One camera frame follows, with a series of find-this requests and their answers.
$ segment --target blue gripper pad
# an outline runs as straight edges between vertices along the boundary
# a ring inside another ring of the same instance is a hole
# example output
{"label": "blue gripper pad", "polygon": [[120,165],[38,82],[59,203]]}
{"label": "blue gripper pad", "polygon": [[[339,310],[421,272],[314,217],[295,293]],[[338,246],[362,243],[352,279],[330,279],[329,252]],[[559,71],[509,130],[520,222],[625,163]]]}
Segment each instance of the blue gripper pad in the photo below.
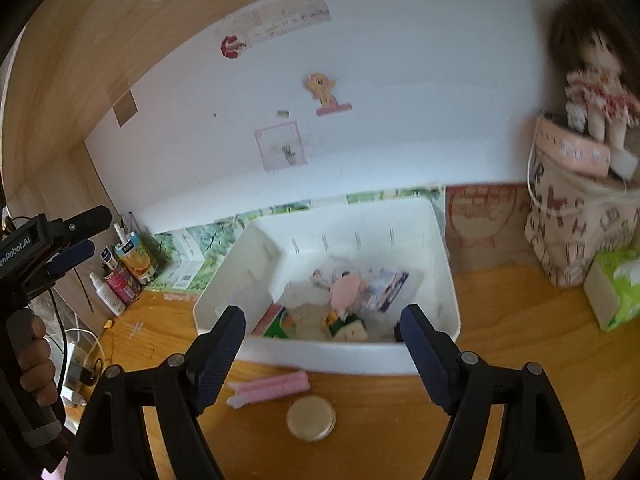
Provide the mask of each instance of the blue gripper pad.
{"label": "blue gripper pad", "polygon": [[228,306],[211,332],[198,336],[187,350],[187,371],[196,389],[192,402],[198,414],[216,402],[245,331],[244,312]]}
{"label": "blue gripper pad", "polygon": [[434,329],[416,304],[402,310],[400,332],[431,402],[452,415],[460,400],[455,388],[460,380],[456,361],[460,350],[449,335]]}

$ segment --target red and white dress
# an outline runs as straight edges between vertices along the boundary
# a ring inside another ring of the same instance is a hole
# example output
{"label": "red and white dress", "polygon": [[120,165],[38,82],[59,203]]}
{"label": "red and white dress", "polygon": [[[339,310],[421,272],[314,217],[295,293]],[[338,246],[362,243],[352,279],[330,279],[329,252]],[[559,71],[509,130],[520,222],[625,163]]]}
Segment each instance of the red and white dress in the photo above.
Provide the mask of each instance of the red and white dress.
{"label": "red and white dress", "polygon": [[625,121],[629,127],[637,126],[640,102],[621,82],[618,76],[597,68],[569,72],[569,86],[565,87],[569,99],[567,111],[577,119],[587,117],[587,106],[594,105],[609,121]]}

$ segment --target metal screw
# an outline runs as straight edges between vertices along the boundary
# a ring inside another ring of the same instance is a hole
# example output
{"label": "metal screw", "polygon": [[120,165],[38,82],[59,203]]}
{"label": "metal screw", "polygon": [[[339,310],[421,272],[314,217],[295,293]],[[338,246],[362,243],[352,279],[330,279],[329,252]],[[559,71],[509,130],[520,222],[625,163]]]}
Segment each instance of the metal screw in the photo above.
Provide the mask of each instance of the metal screw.
{"label": "metal screw", "polygon": [[460,358],[468,365],[475,365],[480,360],[480,358],[473,352],[462,352]]}
{"label": "metal screw", "polygon": [[118,365],[111,365],[109,368],[106,369],[104,374],[107,376],[108,379],[113,379],[119,373],[120,373],[120,367]]}
{"label": "metal screw", "polygon": [[174,354],[171,357],[169,357],[166,361],[171,368],[177,368],[184,362],[184,355]]}
{"label": "metal screw", "polygon": [[527,363],[527,370],[534,375],[540,375],[542,373],[542,366],[538,363]]}

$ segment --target green tissue box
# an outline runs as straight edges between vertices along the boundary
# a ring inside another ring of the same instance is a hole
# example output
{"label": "green tissue box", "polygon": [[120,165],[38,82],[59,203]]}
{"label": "green tissue box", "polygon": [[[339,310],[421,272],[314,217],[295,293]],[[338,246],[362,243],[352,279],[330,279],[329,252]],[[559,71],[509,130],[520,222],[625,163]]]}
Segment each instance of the green tissue box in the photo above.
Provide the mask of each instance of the green tissue box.
{"label": "green tissue box", "polygon": [[604,332],[640,314],[640,251],[596,254],[584,289]]}

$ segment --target doll leg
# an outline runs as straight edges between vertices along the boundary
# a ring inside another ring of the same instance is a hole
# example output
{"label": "doll leg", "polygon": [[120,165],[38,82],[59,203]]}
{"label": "doll leg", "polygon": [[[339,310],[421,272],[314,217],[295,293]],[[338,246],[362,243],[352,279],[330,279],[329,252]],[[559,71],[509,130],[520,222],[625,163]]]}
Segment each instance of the doll leg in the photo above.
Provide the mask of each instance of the doll leg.
{"label": "doll leg", "polygon": [[609,145],[614,150],[625,149],[626,121],[611,121],[609,123]]}
{"label": "doll leg", "polygon": [[587,119],[589,135],[598,142],[604,142],[605,118],[600,109],[594,105],[587,105]]}

